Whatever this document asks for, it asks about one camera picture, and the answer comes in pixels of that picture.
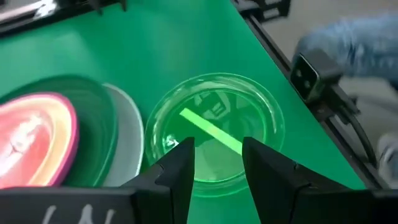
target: cable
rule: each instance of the cable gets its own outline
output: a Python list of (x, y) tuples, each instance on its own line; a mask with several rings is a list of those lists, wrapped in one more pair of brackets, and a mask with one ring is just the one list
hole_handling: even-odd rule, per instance
[(369, 162), (374, 167), (377, 167), (376, 156), (375, 156), (372, 144), (370, 143), (369, 138), (365, 133), (365, 130), (362, 128), (361, 124), (356, 119), (355, 115), (350, 113), (344, 106), (340, 107), (340, 111), (347, 118), (349, 123), (351, 123), (353, 129), (355, 130), (356, 134), (358, 135), (358, 138), (361, 141), (361, 144), (365, 150), (365, 153), (368, 157)]

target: green surface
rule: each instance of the green surface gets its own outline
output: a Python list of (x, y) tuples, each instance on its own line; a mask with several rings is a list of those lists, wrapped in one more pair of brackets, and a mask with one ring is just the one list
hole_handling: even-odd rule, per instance
[(260, 84), (230, 73), (200, 75), (177, 85), (158, 102), (146, 126), (145, 155), (154, 164), (185, 138), (194, 137), (193, 194), (236, 194), (248, 188), (243, 138), (255, 138), (279, 151), (284, 127), (279, 105)]
[[(0, 40), (0, 93), (41, 77), (85, 74), (132, 96), (144, 120), (166, 92), (204, 73), (247, 76), (267, 88), (285, 119), (282, 153), (353, 189), (364, 185), (228, 0), (128, 1)], [(193, 198), (190, 223), (256, 223), (248, 190)]]
[(118, 118), (102, 84), (77, 75), (57, 75), (29, 83), (0, 98), (5, 103), (35, 92), (58, 92), (75, 108), (79, 144), (63, 185), (101, 186), (111, 167), (118, 140)]

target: red disc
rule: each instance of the red disc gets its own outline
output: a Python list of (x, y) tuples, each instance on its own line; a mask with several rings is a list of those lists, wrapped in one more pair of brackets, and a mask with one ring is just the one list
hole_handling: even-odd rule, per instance
[(29, 95), (0, 107), (0, 189), (56, 184), (69, 168), (76, 118), (65, 100)]

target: blue jeans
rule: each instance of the blue jeans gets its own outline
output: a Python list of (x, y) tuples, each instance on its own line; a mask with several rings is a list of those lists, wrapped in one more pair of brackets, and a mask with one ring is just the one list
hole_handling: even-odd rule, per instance
[(325, 51), (349, 77), (384, 78), (398, 90), (398, 13), (340, 21), (301, 38), (295, 56)]

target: stacked plates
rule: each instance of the stacked plates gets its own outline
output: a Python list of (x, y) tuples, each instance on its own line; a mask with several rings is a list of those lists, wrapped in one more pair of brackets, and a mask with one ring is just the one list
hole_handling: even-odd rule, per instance
[(0, 188), (119, 186), (139, 172), (141, 116), (115, 86), (77, 75), (0, 98)]

